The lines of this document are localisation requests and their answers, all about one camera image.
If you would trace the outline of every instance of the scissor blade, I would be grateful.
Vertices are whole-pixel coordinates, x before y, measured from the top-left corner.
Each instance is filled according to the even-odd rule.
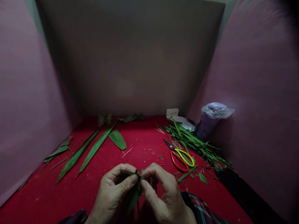
[[[171,150],[174,150],[173,146],[166,140],[164,139],[164,141],[166,142],[166,144],[168,145],[168,147],[171,149]]]

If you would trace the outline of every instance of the red carpet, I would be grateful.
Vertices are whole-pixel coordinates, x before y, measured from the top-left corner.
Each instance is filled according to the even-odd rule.
[[[66,161],[52,170],[50,168],[70,155],[70,152],[65,152],[54,158],[42,171],[43,165],[41,165],[24,187],[2,206],[0,223],[52,224],[82,208],[85,208],[89,214],[102,176],[120,163],[129,163],[141,171],[155,162],[166,164],[163,168],[170,173],[178,172],[172,164],[169,148],[163,141],[163,138],[168,139],[167,136],[155,130],[154,126],[155,124],[168,125],[168,121],[165,117],[148,118],[150,121],[118,122],[113,130],[118,129],[124,137],[127,144],[127,149],[124,152],[126,153],[130,148],[132,150],[122,158],[124,154],[108,137],[76,180],[74,178],[95,140],[58,184],[55,184],[56,180]],[[97,117],[86,118],[72,132],[73,140],[69,144],[70,149],[73,152],[76,151],[96,128]],[[105,129],[106,127],[102,127],[99,134]],[[198,170],[200,170],[201,164],[205,164],[203,159],[193,152],[190,153],[194,156]],[[201,182],[195,175],[194,179],[188,176],[179,183],[180,190],[188,191],[202,198],[216,215],[231,223],[252,223],[221,182],[213,179],[207,172],[205,172],[205,177],[210,182],[208,185]],[[161,194],[161,186],[158,186],[158,195]],[[143,201],[144,196],[141,196],[140,206]]]

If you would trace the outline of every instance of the white paper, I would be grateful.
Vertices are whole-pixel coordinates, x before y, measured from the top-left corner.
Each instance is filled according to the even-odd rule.
[[[166,110],[166,117],[170,119],[172,116],[178,116],[178,108]]]
[[[181,122],[181,126],[187,130],[192,130],[193,128],[195,128],[195,126],[193,124],[191,124],[190,122],[188,122],[187,118],[185,117],[180,117],[180,116],[172,116],[171,118],[169,118],[170,120],[175,119],[176,122]]]

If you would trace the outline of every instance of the scissors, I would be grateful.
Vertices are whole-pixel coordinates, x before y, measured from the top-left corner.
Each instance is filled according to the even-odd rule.
[[[172,159],[172,162],[173,162],[173,164],[174,164],[174,166],[179,170],[179,171],[181,171],[181,172],[183,172],[183,173],[186,173],[186,172],[188,172],[189,171],[189,167],[194,167],[194,165],[195,165],[195,163],[194,163],[194,161],[193,161],[193,159],[192,159],[192,157],[188,154],[188,153],[186,153],[186,152],[184,152],[183,150],[181,150],[181,149],[176,149],[176,148],[174,148],[166,139],[164,139],[164,141],[166,142],[166,144],[169,146],[169,148],[170,148],[170,156],[171,156],[171,159]],[[185,158],[182,156],[182,153],[184,153],[186,156],[188,156],[189,158],[190,158],[190,161],[192,161],[192,164],[190,164],[190,163],[188,163],[186,160],[185,160]],[[179,167],[178,165],[177,165],[177,163],[174,161],[174,159],[173,159],[173,156],[175,156],[186,168],[184,169],[184,168],[181,168],[181,167]]]

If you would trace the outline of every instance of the hand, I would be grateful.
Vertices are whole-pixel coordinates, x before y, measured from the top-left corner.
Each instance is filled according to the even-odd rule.
[[[144,178],[153,177],[153,185],[159,181],[165,191],[160,199],[152,186],[147,181],[141,180],[144,196],[159,223],[196,223],[195,216],[192,210],[185,205],[177,181],[172,174],[166,172],[158,164],[152,163],[142,173],[142,176]]]
[[[117,208],[123,196],[137,183],[137,175],[131,175],[122,181],[120,170],[135,172],[129,164],[120,164],[106,173],[100,184],[99,192],[86,224],[106,224],[116,219]]]

